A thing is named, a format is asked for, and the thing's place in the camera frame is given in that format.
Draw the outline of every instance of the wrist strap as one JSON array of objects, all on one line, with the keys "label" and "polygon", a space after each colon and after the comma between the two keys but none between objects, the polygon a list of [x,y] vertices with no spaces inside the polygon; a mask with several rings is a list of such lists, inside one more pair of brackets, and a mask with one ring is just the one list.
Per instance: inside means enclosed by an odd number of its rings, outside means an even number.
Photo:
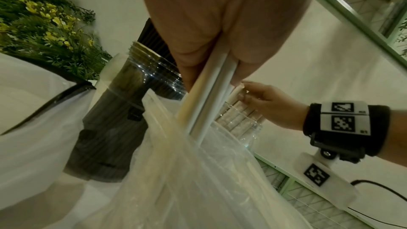
[{"label": "wrist strap", "polygon": [[[342,110],[336,110],[335,114],[321,114],[326,109],[326,104],[321,105],[313,103],[310,105],[307,117],[303,125],[303,133],[306,136],[312,134],[317,135],[318,139],[321,139],[322,143],[334,144],[335,146],[341,146],[341,148],[356,149],[362,148],[363,152],[369,156],[377,155],[387,136],[388,127],[390,124],[390,108],[388,106],[368,106],[366,108],[358,108],[358,102],[355,102],[352,106],[352,115],[355,119],[368,119],[364,123],[357,124],[369,124],[370,128],[367,129],[366,134],[361,133],[346,133],[345,131],[335,132],[327,131],[321,128],[327,127],[326,116],[330,116],[331,119],[337,114],[345,114]],[[324,119],[324,123],[321,124],[321,117]]]}]

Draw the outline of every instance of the black wristband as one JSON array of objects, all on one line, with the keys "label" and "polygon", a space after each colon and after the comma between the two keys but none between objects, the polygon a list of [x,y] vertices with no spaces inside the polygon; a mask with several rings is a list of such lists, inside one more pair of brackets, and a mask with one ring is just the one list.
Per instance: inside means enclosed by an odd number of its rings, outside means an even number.
[{"label": "black wristband", "polygon": [[360,136],[352,134],[342,134],[337,132],[321,131],[321,104],[311,104],[307,117],[303,125],[303,133],[311,136],[313,133],[319,133],[322,138],[339,140],[338,145],[346,145],[346,138],[352,137],[354,143],[351,148],[361,146],[364,152],[369,156],[376,156],[384,145],[390,125],[390,108],[388,106],[368,106],[369,120],[371,126],[370,136]]}]

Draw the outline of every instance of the forearm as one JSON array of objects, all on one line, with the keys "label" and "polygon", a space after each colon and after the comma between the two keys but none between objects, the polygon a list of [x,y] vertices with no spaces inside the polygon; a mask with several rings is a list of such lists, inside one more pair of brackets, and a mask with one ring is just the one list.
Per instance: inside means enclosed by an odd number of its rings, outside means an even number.
[{"label": "forearm", "polygon": [[392,111],[386,141],[377,155],[407,167],[407,111]]}]

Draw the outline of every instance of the clear plastic bag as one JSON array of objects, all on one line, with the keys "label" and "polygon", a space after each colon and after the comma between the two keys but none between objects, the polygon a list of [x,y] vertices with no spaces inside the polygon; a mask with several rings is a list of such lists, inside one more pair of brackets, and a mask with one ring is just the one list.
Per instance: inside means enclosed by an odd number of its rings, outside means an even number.
[{"label": "clear plastic bag", "polygon": [[130,171],[109,206],[79,228],[310,228],[242,143],[213,123],[197,147],[166,102],[147,91],[149,129]]},{"label": "clear plastic bag", "polygon": [[0,54],[0,209],[60,176],[94,93],[91,83],[30,61]]}]

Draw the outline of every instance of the qr code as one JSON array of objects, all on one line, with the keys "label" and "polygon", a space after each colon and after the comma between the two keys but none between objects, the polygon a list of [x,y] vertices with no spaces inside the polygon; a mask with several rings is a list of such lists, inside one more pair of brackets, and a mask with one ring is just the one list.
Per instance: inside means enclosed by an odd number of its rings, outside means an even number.
[{"label": "qr code", "polygon": [[315,164],[312,164],[304,173],[306,177],[308,177],[311,181],[313,181],[316,185],[321,186],[326,182],[329,178],[329,174],[325,173],[322,169],[320,169]]},{"label": "qr code", "polygon": [[353,113],[355,111],[355,108],[353,103],[332,102],[331,111]]},{"label": "qr code", "polygon": [[331,129],[333,131],[356,131],[355,117],[353,116],[333,115],[331,116],[331,119]]}]

